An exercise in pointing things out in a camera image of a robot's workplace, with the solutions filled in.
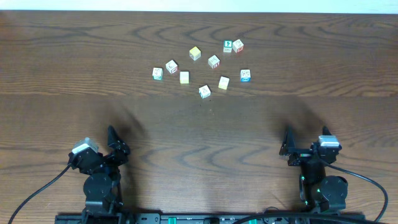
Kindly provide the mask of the teal edged block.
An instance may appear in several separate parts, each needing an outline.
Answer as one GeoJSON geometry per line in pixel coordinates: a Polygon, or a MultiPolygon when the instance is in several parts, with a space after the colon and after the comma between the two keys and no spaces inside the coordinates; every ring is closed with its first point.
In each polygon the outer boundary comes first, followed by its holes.
{"type": "Polygon", "coordinates": [[[153,68],[152,77],[154,80],[162,80],[163,68],[159,68],[159,67],[153,68]]]}

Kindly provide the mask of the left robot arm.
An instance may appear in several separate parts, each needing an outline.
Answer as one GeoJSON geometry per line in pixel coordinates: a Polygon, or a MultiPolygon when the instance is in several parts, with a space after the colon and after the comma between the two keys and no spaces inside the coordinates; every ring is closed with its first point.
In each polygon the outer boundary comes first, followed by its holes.
{"type": "Polygon", "coordinates": [[[69,153],[68,165],[88,175],[83,184],[85,209],[80,223],[129,223],[129,214],[122,210],[121,174],[119,167],[128,161],[129,146],[108,127],[108,147],[104,155],[90,138],[76,143],[69,153]]]}

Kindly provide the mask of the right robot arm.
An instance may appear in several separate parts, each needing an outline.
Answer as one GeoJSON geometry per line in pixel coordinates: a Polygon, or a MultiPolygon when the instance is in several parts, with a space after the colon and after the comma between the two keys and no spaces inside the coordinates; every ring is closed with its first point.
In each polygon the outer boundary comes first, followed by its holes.
{"type": "Polygon", "coordinates": [[[325,167],[334,163],[342,146],[327,127],[309,148],[298,148],[292,128],[285,131],[279,154],[287,156],[289,166],[301,169],[300,198],[316,213],[336,213],[346,208],[348,182],[345,178],[326,175],[325,167]]]}

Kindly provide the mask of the red soccer letter block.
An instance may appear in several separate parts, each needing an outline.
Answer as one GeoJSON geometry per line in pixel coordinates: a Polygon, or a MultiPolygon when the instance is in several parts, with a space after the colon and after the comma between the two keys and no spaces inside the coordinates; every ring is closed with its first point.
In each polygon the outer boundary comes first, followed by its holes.
{"type": "Polygon", "coordinates": [[[244,48],[244,44],[243,44],[243,42],[242,42],[240,39],[235,40],[235,41],[233,42],[233,50],[234,50],[236,53],[239,53],[240,51],[242,51],[243,48],[244,48]]]}

